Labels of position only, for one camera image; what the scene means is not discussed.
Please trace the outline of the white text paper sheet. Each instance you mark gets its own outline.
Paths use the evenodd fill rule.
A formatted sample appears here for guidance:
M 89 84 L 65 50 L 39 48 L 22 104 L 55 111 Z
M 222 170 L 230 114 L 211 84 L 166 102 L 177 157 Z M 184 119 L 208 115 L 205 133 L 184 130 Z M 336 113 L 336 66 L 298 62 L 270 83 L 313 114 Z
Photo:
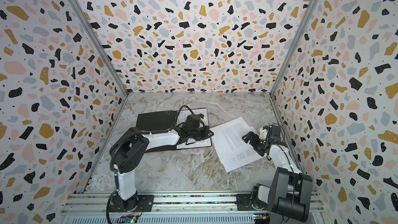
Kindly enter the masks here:
M 254 127 L 250 127 L 242 117 L 210 130 L 214 133 L 211 139 L 218 158 L 227 172 L 262 158 L 251 145 L 242 139 L 249 132 L 255 132 Z

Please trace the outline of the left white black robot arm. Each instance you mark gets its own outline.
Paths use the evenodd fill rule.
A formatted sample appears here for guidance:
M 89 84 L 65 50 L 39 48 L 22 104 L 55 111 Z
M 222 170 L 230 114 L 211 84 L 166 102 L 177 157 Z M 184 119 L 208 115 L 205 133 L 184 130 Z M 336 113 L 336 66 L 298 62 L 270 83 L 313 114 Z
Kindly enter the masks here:
M 208 140 L 214 135 L 202 114 L 189 114 L 178 122 L 178 111 L 140 114 L 136 126 L 129 128 L 110 149 L 110 170 L 114 173 L 114 203 L 131 211 L 138 206 L 135 169 L 146 152 L 169 150 L 180 144 Z

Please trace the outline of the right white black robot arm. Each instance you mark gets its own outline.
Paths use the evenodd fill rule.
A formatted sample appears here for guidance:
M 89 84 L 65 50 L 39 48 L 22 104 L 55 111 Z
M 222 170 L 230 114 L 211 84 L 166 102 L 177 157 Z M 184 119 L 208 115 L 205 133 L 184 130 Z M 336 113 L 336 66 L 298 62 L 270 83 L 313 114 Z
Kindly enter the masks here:
M 278 124 L 266 125 L 260 134 L 248 132 L 242 140 L 261 157 L 273 161 L 276 168 L 271 186 L 256 184 L 250 195 L 250 207 L 278 214 L 283 221 L 306 222 L 309 217 L 313 181 L 305 175 L 290 156 L 284 130 Z

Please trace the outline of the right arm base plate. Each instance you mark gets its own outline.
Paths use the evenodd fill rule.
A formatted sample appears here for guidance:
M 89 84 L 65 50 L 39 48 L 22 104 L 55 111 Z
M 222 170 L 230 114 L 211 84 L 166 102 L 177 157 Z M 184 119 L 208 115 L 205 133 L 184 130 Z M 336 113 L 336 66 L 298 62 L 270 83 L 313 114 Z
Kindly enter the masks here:
M 237 194 L 236 205 L 238 211 L 272 211 L 278 209 L 278 203 L 270 199 L 270 194 Z

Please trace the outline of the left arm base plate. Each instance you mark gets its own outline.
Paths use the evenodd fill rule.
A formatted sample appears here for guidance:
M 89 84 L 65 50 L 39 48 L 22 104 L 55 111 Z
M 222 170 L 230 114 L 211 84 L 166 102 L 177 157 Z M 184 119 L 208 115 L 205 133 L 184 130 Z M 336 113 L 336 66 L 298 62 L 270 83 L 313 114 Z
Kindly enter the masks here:
M 122 200 L 118 194 L 115 194 L 107 209 L 110 213 L 151 212 L 153 203 L 154 195 L 134 195 L 128 200 Z

